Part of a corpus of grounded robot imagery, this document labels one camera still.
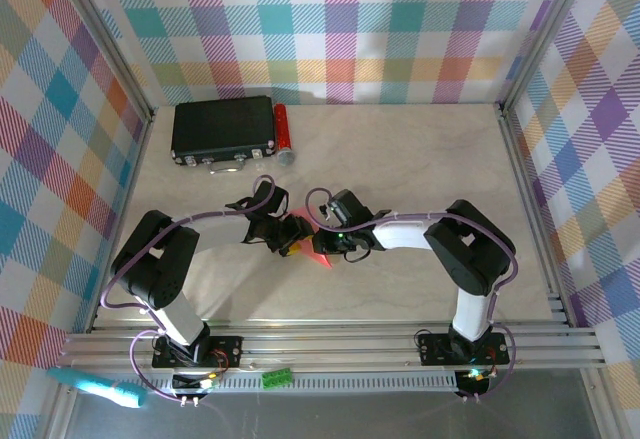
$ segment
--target black box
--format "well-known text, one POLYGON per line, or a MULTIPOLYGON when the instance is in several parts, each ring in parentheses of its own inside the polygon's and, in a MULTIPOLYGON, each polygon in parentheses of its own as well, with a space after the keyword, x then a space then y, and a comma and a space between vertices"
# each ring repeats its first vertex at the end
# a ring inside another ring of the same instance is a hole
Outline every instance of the black box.
POLYGON ((275 152, 271 98, 188 102, 176 106, 171 156, 176 164, 233 161, 275 152))

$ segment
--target red cylinder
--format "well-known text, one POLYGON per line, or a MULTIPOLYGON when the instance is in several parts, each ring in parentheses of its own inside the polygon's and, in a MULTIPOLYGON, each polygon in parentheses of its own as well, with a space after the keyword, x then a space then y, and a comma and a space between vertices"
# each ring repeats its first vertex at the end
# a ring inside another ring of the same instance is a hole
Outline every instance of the red cylinder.
POLYGON ((276 138, 278 150, 291 149, 291 136, 289 136, 289 122, 287 121, 287 108, 284 104, 276 104, 273 108, 276 116, 276 138))

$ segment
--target wooden table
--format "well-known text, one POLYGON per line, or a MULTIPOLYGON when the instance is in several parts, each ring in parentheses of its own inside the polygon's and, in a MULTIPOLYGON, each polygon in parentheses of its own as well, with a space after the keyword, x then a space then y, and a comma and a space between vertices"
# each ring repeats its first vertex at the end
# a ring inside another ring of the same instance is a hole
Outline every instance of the wooden table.
MULTIPOLYGON (((549 319, 546 286, 524 209, 489 105, 288 107, 295 163, 250 160, 242 172, 211 176, 170 158, 173 109, 161 108, 126 215, 122 244, 150 209, 174 217, 218 210, 271 174, 292 208, 323 186, 351 189, 372 212, 442 210, 468 199, 515 243, 517 280, 503 289, 497 319, 549 319)), ((281 258, 264 245, 228 245, 194 257, 184 292, 203 318, 438 320, 455 311, 456 286, 430 252, 373 253, 358 264, 334 256, 329 270, 308 257, 281 258)), ((116 287, 113 301, 127 300, 116 287)), ((101 319, 143 319, 103 311, 101 319)))

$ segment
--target cable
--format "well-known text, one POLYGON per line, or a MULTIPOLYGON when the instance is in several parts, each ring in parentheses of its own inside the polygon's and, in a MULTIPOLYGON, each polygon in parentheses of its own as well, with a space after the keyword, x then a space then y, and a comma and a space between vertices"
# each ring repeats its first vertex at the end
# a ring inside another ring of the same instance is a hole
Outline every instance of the cable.
POLYGON ((349 264, 355 264, 356 262, 364 261, 367 257, 369 257, 371 255, 371 248, 367 249, 363 255, 361 255, 360 257, 356 257, 355 259, 349 259, 349 257, 347 257, 347 254, 349 253, 345 252, 342 255, 342 257, 344 257, 344 260, 349 264))
MULTIPOLYGON (((154 314, 153 310, 149 306, 147 306, 145 304, 139 304, 139 303, 111 304, 111 303, 109 303, 107 301, 107 297, 108 297, 109 293, 111 292, 111 289, 113 289, 113 287, 115 286, 116 282, 118 282, 118 280, 120 278, 122 278, 129 271, 129 269, 131 269, 131 267, 133 267, 145 254, 147 254, 153 248, 153 246, 155 246, 165 236, 167 236, 167 234, 169 234, 171 231, 173 231, 177 227, 179 227, 179 226, 181 226, 183 224, 195 222, 195 221, 198 221, 200 219, 205 219, 205 218, 209 218, 209 217, 235 216, 235 215, 240 215, 240 214, 247 214, 249 212, 253 212, 253 211, 261 208, 263 205, 265 205, 271 199, 271 197, 273 196, 273 193, 275 191, 275 187, 276 187, 275 186, 275 180, 273 179, 273 177, 271 177, 271 176, 269 176, 267 174, 263 174, 261 176, 258 176, 256 178, 256 180, 254 181, 254 183, 253 183, 253 193, 254 194, 256 192, 256 188, 257 188, 257 185, 258 185, 259 181, 261 181, 262 179, 269 180, 271 182, 271 188, 269 190, 269 194, 267 195, 267 197, 263 201, 261 201, 260 203, 256 204, 255 206, 252 206, 252 207, 247 208, 247 209, 239 210, 239 211, 203 212, 203 213, 199 213, 199 214, 196 214, 194 216, 191 216, 191 217, 187 217, 187 218, 181 219, 181 220, 176 221, 176 222, 172 222, 171 225, 169 225, 167 228, 163 229, 151 241, 149 241, 149 243, 144 248, 142 248, 140 251, 138 251, 123 267, 121 267, 120 270, 118 270, 118 272, 113 276, 113 278, 107 283, 107 286, 105 287, 104 291, 102 292, 102 294, 100 296, 100 304, 102 305, 102 307, 104 307, 106 309, 123 309, 123 308, 127 308, 127 307, 136 307, 138 309, 142 309, 142 310, 146 311, 149 314, 149 316, 158 324, 158 326, 162 329, 162 331, 166 330, 164 325, 162 324, 162 322, 154 314)), ((331 199, 331 197, 332 197, 331 191, 329 191, 328 189, 321 188, 321 187, 317 187, 317 188, 311 189, 307 193, 307 195, 305 197, 305 208, 307 210, 307 213, 309 215, 309 219, 311 220, 311 222, 314 223, 319 228, 327 230, 329 232, 338 232, 338 233, 354 232, 354 231, 357 231, 359 229, 363 229, 365 227, 369 227, 369 226, 372 226, 372 225, 384 224, 384 223, 387 223, 387 222, 398 221, 398 220, 425 220, 425 219, 426 220, 433 220, 433 219, 451 218, 451 219, 454 219, 454 220, 456 220, 458 222, 466 224, 466 225, 476 229, 477 231, 481 232, 485 236, 489 237, 491 240, 493 240, 503 250, 503 252, 507 255, 507 257, 509 258, 509 260, 512 263, 511 274, 505 280, 503 280, 500 283, 496 284, 496 286, 494 287, 493 297, 491 298, 491 302, 490 302, 490 306, 489 306, 489 313, 488 313, 488 318, 489 318, 489 321, 491 322, 491 317, 493 316, 493 310, 495 308, 495 302, 496 302, 498 289, 500 289, 502 286, 504 286, 504 285, 510 283, 511 281, 513 281, 515 279, 517 273, 518 273, 518 263, 517 263, 517 260, 515 258, 515 255, 513 254, 511 249, 509 249, 509 247, 500 238, 498 238, 494 233, 489 231, 484 226, 476 223, 475 221, 472 221, 472 220, 467 219, 465 217, 458 216, 456 214, 451 214, 451 213, 448 213, 448 212, 435 212, 435 213, 428 213, 428 214, 394 214, 394 216, 392 216, 392 217, 383 217, 383 218, 376 219, 376 220, 373 220, 373 221, 368 221, 368 222, 366 222, 364 224, 360 224, 360 225, 354 226, 354 227, 347 227, 347 228, 328 227, 325 224, 321 223, 318 219, 316 219, 316 217, 314 216, 314 214, 311 211, 311 206, 309 204, 309 201, 310 201, 311 196, 316 192, 324 192, 325 194, 327 194, 329 199, 331 199)), ((364 259, 365 257, 367 257, 369 255, 370 252, 371 252, 371 250, 368 250, 367 253, 364 256, 362 256, 361 258, 359 258, 358 260, 364 259)), ((513 368, 515 366, 516 346, 515 346, 515 340, 513 338, 513 334, 504 325, 496 325, 496 327, 502 328, 509 335, 509 338, 511 340, 511 344, 512 344, 512 347, 513 347, 512 360, 511 360, 511 362, 509 364, 509 368, 507 369, 507 373, 506 373, 506 376, 504 377, 504 379, 502 379, 498 383, 498 385, 496 387, 494 387, 491 391, 488 391, 487 393, 485 393, 485 395, 488 394, 488 393, 491 393, 491 392, 493 392, 493 391, 495 391, 497 389, 499 389, 500 387, 502 387, 503 383, 506 382, 506 380, 509 378, 509 376, 513 372, 513 368)), ((144 375, 140 371, 140 368, 138 367, 137 363, 135 362, 135 357, 134 357, 135 344, 136 344, 136 342, 138 340, 140 340, 142 337, 144 337, 147 334, 157 334, 157 331, 154 331, 152 329, 144 330, 144 331, 140 332, 138 335, 136 335, 133 338, 133 340, 131 341, 131 345, 129 347, 129 359, 131 361, 131 366, 132 366, 134 372, 136 373, 136 375, 140 378, 140 380, 149 389, 154 391, 159 396, 164 397, 164 398, 169 399, 169 400, 174 401, 174 402, 182 402, 177 397, 172 396, 170 394, 167 394, 164 391, 162 391, 162 390, 158 389, 157 387, 155 387, 146 377, 144 377, 144 375)), ((226 357, 226 359, 227 359, 227 369, 228 369, 228 365, 229 365, 228 357, 226 357)))
POLYGON ((355 232, 358 231, 360 229, 364 229, 365 227, 370 227, 370 226, 376 226, 379 224, 385 224, 387 222, 393 222, 393 221, 424 221, 424 220, 434 220, 434 219, 444 219, 444 218, 450 218, 450 219, 454 219, 458 222, 461 222, 462 224, 466 224, 467 226, 472 227, 473 229, 475 229, 476 231, 484 234, 485 236, 487 236, 489 239, 491 239, 493 242, 495 242, 498 247, 500 247, 500 249, 502 249, 502 252, 504 252, 506 254, 506 256, 509 258, 509 261, 511 262, 511 273, 509 274, 509 276, 507 276, 506 279, 504 279, 503 281, 495 284, 494 288, 493 288, 493 293, 491 296, 491 300, 489 302, 489 310, 487 313, 487 318, 489 320, 490 323, 492 323, 492 318, 493 318, 493 311, 495 309, 496 306, 496 300, 497 300, 497 295, 498 295, 498 291, 500 290, 500 288, 502 288, 503 286, 506 286, 507 284, 509 284, 511 281, 513 281, 516 276, 518 275, 518 261, 516 259, 515 254, 511 251, 511 249, 509 249, 509 247, 504 243, 504 241, 502 241, 498 236, 496 236, 493 232, 491 232, 489 229, 487 229, 486 227, 484 227, 481 224, 478 224, 475 221, 472 221, 471 219, 467 219, 466 217, 462 217, 459 216, 457 214, 452 214, 450 212, 430 212, 430 213, 418 213, 418 214, 394 214, 393 216, 388 216, 388 217, 382 217, 380 219, 375 219, 372 221, 368 221, 365 222, 363 224, 359 224, 357 226, 352 226, 352 227, 330 227, 327 226, 326 224, 323 224, 322 222, 320 222, 315 215, 313 214, 312 210, 311 210, 311 205, 310 205, 310 200, 311 200, 311 196, 313 194, 315 194, 316 192, 324 192, 329 200, 331 200, 331 198, 333 197, 333 195, 331 194, 331 191, 329 191, 328 189, 324 188, 324 187, 316 187, 311 189, 308 193, 307 196, 304 199, 304 206, 307 210, 307 214, 309 215, 309 220, 314 223, 316 226, 318 226, 320 229, 324 229, 325 231, 329 231, 329 232, 337 232, 337 233, 345 233, 345 232, 355 232))
POLYGON ((413 343, 416 345, 418 349, 420 349, 420 344, 418 344, 418 335, 420 335, 421 332, 427 332, 429 334, 433 334, 433 332, 431 332, 429 329, 420 329, 416 331, 416 333, 413 335, 413 343))
POLYGON ((167 234, 169 234, 175 228, 177 228, 179 226, 182 226, 183 224, 187 224, 187 223, 190 223, 190 222, 198 221, 200 219, 205 219, 205 218, 208 218, 208 217, 238 216, 238 215, 241 215, 241 214, 247 214, 249 212, 253 212, 256 209, 259 209, 262 206, 264 206, 267 202, 269 202, 269 200, 273 196, 273 193, 274 193, 275 188, 276 188, 276 183, 275 183, 275 180, 273 179, 273 177, 271 177, 268 174, 263 174, 261 176, 258 176, 256 178, 256 180, 253 182, 253 193, 254 194, 256 192, 258 183, 262 179, 267 179, 269 182, 271 182, 271 189, 269 190, 269 194, 267 195, 267 197, 263 201, 261 201, 260 203, 256 204, 255 206, 249 207, 247 209, 242 209, 240 211, 202 212, 200 214, 196 214, 194 216, 186 217, 186 218, 181 219, 179 221, 172 222, 167 228, 165 228, 162 231, 160 231, 156 235, 156 237, 151 239, 151 241, 149 241, 149 243, 146 246, 144 246, 142 249, 140 249, 140 251, 138 251, 138 253, 135 256, 133 256, 124 266, 122 266, 120 268, 120 270, 118 270, 118 272, 116 272, 116 274, 114 274, 113 278, 107 283, 107 286, 104 288, 104 291, 102 291, 102 294, 100 296, 100 305, 102 307, 104 307, 105 309, 124 309, 124 308, 127 308, 127 307, 136 307, 138 309, 142 309, 142 310, 146 311, 149 314, 149 317, 151 317, 151 319, 154 320, 154 322, 158 325, 158 327, 160 327, 162 330, 166 330, 166 328, 164 327, 164 325, 162 324, 162 322, 160 321, 158 316, 156 316, 156 314, 153 312, 153 310, 149 306, 147 306, 146 304, 140 304, 138 302, 125 302, 125 303, 122 303, 122 304, 112 304, 112 303, 110 303, 107 300, 107 297, 109 296, 109 293, 111 292, 111 289, 113 289, 113 286, 115 286, 116 282, 118 282, 129 271, 129 269, 131 269, 145 254, 147 254, 153 248, 153 246, 155 246, 158 242, 160 242, 167 234))
POLYGON ((513 373, 513 369, 516 366, 516 352, 517 352, 517 348, 516 348, 516 340, 513 337, 513 333, 511 332, 511 330, 505 326, 504 324, 494 324, 493 325, 494 328, 498 328, 498 329, 502 329, 504 332, 507 333, 507 336, 509 336, 509 340, 511 341, 511 360, 509 361, 509 366, 507 367, 507 372, 505 372, 504 377, 500 380, 500 382, 498 384, 496 384, 492 389, 489 389, 487 392, 485 392, 482 397, 486 397, 487 394, 493 394, 495 391, 497 391, 498 389, 504 387, 505 383, 509 380, 509 377, 511 377, 511 374, 513 373))
POLYGON ((224 371, 221 371, 221 373, 224 374, 229 370, 229 367, 231 366, 231 363, 229 362, 229 356, 227 356, 227 353, 224 352, 222 349, 214 349, 213 353, 218 356, 218 359, 220 358, 220 356, 222 356, 225 362, 227 363, 226 367, 224 368, 224 371))
POLYGON ((155 392, 156 394, 158 394, 161 397, 164 397, 165 399, 169 399, 170 401, 182 402, 176 396, 172 396, 171 394, 167 394, 163 390, 158 389, 156 386, 154 386, 146 377, 144 377, 144 375, 142 374, 142 371, 138 367, 138 364, 136 363, 136 358, 134 357, 134 349, 136 347, 136 342, 138 342, 140 339, 142 339, 144 336, 146 336, 148 334, 158 334, 158 331, 154 331, 153 329, 147 329, 145 331, 140 332, 131 341, 131 345, 129 346, 129 360, 131 361, 131 367, 133 367, 133 371, 140 378, 140 380, 143 382, 143 384, 145 386, 147 386, 149 389, 151 389, 153 392, 155 392))

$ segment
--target checkered wall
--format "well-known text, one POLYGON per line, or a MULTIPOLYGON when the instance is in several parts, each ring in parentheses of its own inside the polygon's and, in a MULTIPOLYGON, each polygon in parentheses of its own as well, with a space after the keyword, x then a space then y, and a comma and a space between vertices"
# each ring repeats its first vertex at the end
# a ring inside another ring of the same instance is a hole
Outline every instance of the checkered wall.
POLYGON ((640 0, 576 0, 516 110, 573 308, 640 437, 640 0))
POLYGON ((0 438, 83 327, 141 127, 70 0, 0 0, 0 438))
POLYGON ((169 104, 257 93, 288 104, 494 102, 535 29, 530 1, 119 0, 124 38, 95 0, 147 92, 156 83, 169 104))
POLYGON ((520 45, 520 49, 518 50, 518 54, 515 59, 511 63, 511 67, 509 68, 509 72, 507 73, 506 80, 502 84, 502 88, 500 90, 500 94, 498 95, 497 102, 502 103, 509 92, 510 87, 513 84, 513 81, 518 77, 518 74, 522 72, 522 64, 527 55, 531 52, 533 44, 535 40, 538 38, 538 33, 543 24, 549 19, 549 11, 551 8, 551 4, 554 0, 543 0, 540 9, 531 22, 529 26, 529 30, 520 45))

